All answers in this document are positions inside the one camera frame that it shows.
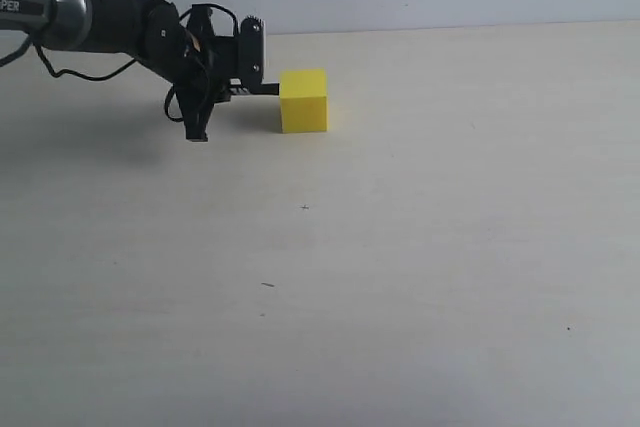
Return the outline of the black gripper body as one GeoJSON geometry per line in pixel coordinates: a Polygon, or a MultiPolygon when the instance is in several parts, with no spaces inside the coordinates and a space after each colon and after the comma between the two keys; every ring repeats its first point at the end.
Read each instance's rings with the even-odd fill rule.
{"type": "Polygon", "coordinates": [[[265,24],[255,16],[242,21],[228,8],[214,3],[193,4],[187,12],[187,30],[206,56],[207,72],[223,85],[263,84],[265,70],[265,24]],[[229,36],[216,33],[213,12],[226,14],[232,22],[229,36]]]}

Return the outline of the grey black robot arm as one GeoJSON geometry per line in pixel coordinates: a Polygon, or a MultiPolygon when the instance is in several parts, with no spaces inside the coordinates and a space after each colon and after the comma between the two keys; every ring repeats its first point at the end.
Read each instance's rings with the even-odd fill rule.
{"type": "Polygon", "coordinates": [[[213,108],[236,95],[278,95],[264,83],[265,28],[261,19],[234,18],[229,36],[215,32],[218,5],[198,3],[185,13],[166,0],[1,0],[1,27],[26,39],[2,59],[7,65],[34,48],[49,74],[46,50],[126,54],[168,81],[164,104],[176,102],[175,122],[187,140],[207,141],[213,108]]]}

